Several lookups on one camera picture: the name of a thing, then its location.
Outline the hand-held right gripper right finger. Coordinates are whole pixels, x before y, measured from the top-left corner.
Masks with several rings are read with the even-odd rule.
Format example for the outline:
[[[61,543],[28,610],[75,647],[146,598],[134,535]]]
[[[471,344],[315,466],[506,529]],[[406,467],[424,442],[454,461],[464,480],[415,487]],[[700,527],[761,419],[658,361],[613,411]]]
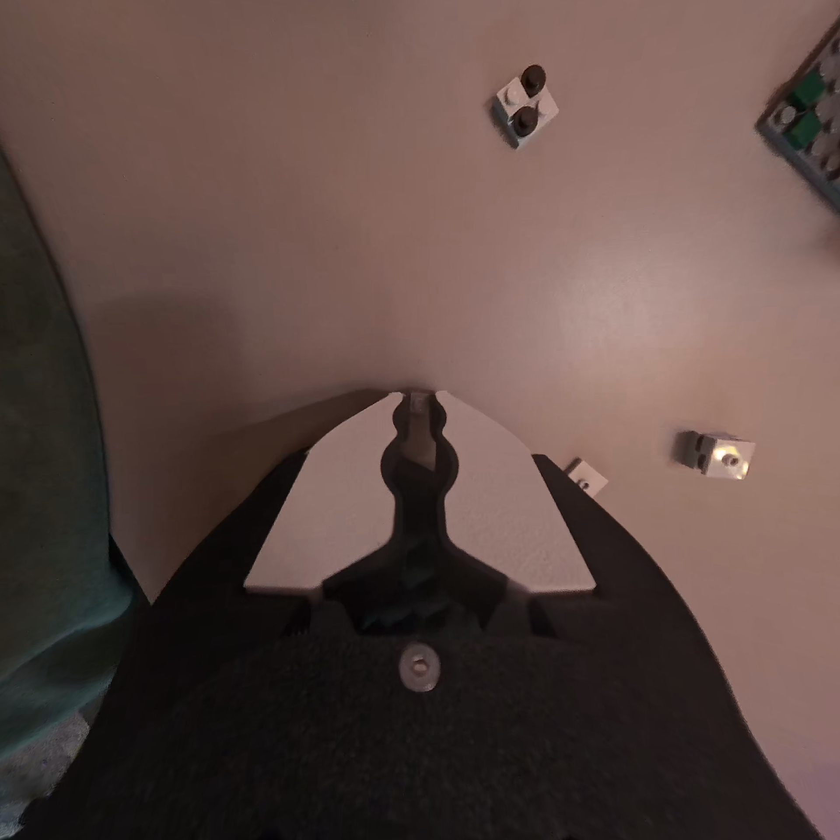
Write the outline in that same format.
[[[531,450],[446,391],[428,396],[447,546],[528,595],[578,595],[595,579]]]

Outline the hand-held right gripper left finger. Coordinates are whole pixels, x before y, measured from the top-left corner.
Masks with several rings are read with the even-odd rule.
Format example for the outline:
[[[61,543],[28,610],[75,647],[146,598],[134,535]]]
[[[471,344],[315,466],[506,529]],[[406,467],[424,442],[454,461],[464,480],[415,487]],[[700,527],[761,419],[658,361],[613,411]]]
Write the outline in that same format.
[[[247,593],[319,597],[327,579],[391,540],[396,501],[382,460],[403,399],[389,393],[309,449],[245,578]]]

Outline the grey cube brick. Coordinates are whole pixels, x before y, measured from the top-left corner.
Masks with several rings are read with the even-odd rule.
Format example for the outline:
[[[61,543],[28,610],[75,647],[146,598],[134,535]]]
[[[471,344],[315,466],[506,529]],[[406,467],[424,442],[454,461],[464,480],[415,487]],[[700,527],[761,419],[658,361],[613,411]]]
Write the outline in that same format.
[[[710,479],[745,480],[755,455],[753,441],[726,433],[686,430],[677,434],[674,459]]]

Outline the small grey brick assembly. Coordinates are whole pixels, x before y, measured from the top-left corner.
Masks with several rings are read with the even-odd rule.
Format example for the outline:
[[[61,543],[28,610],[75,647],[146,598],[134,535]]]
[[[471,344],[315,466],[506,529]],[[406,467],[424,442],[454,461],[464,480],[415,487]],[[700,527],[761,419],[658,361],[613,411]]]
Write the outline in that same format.
[[[514,77],[506,86],[500,89],[491,104],[491,112],[494,119],[505,135],[507,142],[516,150],[539,135],[559,113],[557,103],[547,88],[547,81],[544,89],[537,97],[528,98],[520,83],[520,76]],[[517,110],[524,106],[532,106],[538,110],[539,126],[533,134],[525,139],[518,140],[511,130],[511,117]]]

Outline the grey desk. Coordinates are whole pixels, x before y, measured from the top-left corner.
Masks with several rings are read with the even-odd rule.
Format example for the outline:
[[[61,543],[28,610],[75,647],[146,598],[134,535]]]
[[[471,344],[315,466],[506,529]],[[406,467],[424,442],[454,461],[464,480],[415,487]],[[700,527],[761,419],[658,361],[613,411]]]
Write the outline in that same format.
[[[753,125],[838,2],[2,2],[2,146],[146,593],[378,392],[446,390],[683,596],[838,838],[838,216]],[[491,112],[540,64],[558,115]],[[753,441],[744,480],[677,463]]]

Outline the black mesh office chair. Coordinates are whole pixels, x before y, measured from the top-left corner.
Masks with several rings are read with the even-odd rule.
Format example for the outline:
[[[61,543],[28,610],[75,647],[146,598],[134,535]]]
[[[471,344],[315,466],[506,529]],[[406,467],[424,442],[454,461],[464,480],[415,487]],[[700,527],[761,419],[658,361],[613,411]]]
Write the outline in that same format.
[[[463,599],[447,577],[455,569],[439,534],[438,477],[406,458],[399,458],[393,477],[402,503],[402,546],[381,573],[362,578],[360,634],[480,633],[477,604]]]

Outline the green sweatshirt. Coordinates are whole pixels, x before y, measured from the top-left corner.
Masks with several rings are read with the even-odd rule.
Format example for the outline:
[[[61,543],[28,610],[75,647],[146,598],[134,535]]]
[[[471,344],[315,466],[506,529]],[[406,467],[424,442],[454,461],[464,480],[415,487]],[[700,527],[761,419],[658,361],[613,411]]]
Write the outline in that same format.
[[[143,597],[112,551],[86,347],[60,272],[1,160],[2,836],[46,797],[109,687]]]

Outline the multicoloured brick model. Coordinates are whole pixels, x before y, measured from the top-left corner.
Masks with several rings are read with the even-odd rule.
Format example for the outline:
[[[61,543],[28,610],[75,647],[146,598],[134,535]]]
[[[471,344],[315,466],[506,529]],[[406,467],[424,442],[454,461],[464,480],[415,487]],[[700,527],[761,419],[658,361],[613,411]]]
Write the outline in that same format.
[[[839,214],[839,22],[769,99],[754,128]]]

